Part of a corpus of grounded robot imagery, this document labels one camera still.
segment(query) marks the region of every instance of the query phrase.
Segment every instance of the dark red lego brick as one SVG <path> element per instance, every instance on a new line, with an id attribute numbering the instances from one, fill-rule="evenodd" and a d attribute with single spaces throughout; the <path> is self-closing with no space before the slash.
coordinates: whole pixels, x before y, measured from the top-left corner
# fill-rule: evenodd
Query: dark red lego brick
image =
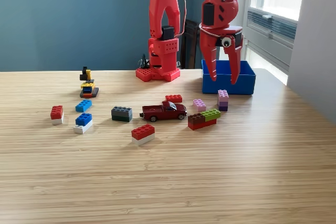
<path id="1" fill-rule="evenodd" d="M 144 126 L 134 129 L 132 131 L 132 137 L 135 138 L 136 140 L 140 140 L 154 133 L 155 133 L 155 128 L 151 126 L 150 124 L 146 124 Z"/>
<path id="2" fill-rule="evenodd" d="M 190 115 L 188 116 L 188 123 L 192 123 L 192 124 L 205 123 L 205 116 L 200 113 Z"/>
<path id="3" fill-rule="evenodd" d="M 197 123 L 197 124 L 192 124 L 191 122 L 188 122 L 188 127 L 191 128 L 193 131 L 198 130 L 213 124 L 217 123 L 217 119 L 207 121 L 205 123 Z"/>
<path id="4" fill-rule="evenodd" d="M 50 117 L 52 120 L 54 119 L 61 119 L 62 118 L 62 114 L 63 114 L 63 106 L 53 106 L 51 113 L 50 113 Z"/>
<path id="5" fill-rule="evenodd" d="M 182 96 L 180 94 L 166 95 L 167 102 L 182 102 Z"/>

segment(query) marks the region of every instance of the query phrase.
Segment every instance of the lego figure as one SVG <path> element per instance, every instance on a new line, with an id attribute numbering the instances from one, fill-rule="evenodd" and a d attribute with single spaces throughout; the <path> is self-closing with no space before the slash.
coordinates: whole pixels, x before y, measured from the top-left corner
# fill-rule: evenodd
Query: lego figure
<path id="1" fill-rule="evenodd" d="M 81 98 L 96 97 L 99 88 L 96 87 L 94 79 L 91 79 L 91 70 L 87 67 L 83 67 L 82 74 L 79 76 L 79 80 L 85 81 L 80 87 L 82 91 L 80 93 Z"/>

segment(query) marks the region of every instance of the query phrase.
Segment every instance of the white lego brick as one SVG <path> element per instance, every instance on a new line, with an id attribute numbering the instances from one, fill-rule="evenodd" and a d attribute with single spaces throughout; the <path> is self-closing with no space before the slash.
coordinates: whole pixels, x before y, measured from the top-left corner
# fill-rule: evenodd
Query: white lego brick
<path id="1" fill-rule="evenodd" d="M 146 136 L 140 140 L 136 140 L 135 138 L 132 137 L 132 143 L 139 146 L 139 145 L 149 142 L 150 140 L 153 140 L 154 138 L 155 138 L 155 133 L 153 133 L 152 135 Z"/>
<path id="2" fill-rule="evenodd" d="M 62 118 L 60 118 L 60 119 L 52 119 L 51 123 L 53 125 L 62 124 L 63 123 L 63 119 L 64 119 L 64 111 L 63 111 L 63 114 L 62 114 Z"/>
<path id="3" fill-rule="evenodd" d="M 88 130 L 89 127 L 91 127 L 93 124 L 93 120 L 91 120 L 87 125 L 82 126 L 82 125 L 76 125 L 73 127 L 73 132 L 77 134 L 84 134 L 85 131 Z"/>

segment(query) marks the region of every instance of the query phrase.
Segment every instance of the cable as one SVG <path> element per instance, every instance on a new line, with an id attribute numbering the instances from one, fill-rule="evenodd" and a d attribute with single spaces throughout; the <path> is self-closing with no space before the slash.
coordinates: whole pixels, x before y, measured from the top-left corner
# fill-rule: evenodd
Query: cable
<path id="1" fill-rule="evenodd" d="M 187 17 L 187 2 L 186 2 L 186 0 L 184 0 L 183 28 L 182 28 L 182 32 L 180 34 L 177 34 L 177 35 L 174 36 L 175 38 L 177 38 L 177 37 L 181 36 L 182 34 L 184 34 L 184 25 L 185 25 L 186 17 Z"/>
<path id="2" fill-rule="evenodd" d="M 210 36 L 212 36 L 212 37 L 215 37 L 215 38 L 220 38 L 220 35 L 212 34 L 212 33 L 208 32 L 208 31 L 204 30 L 203 27 L 202 27 L 202 23 L 200 23 L 200 25 L 199 25 L 198 27 L 199 27 L 200 30 L 201 30 L 202 32 L 204 32 L 205 34 L 208 34 L 208 35 L 210 35 Z"/>

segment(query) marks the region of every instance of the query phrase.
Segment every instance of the pickup truck toy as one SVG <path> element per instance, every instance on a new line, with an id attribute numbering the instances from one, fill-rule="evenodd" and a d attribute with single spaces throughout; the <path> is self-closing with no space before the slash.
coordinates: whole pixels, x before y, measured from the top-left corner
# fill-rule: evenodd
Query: pickup truck toy
<path id="1" fill-rule="evenodd" d="M 143 106 L 140 117 L 155 122 L 156 120 L 184 119 L 187 116 L 187 109 L 182 104 L 163 101 L 162 105 Z"/>

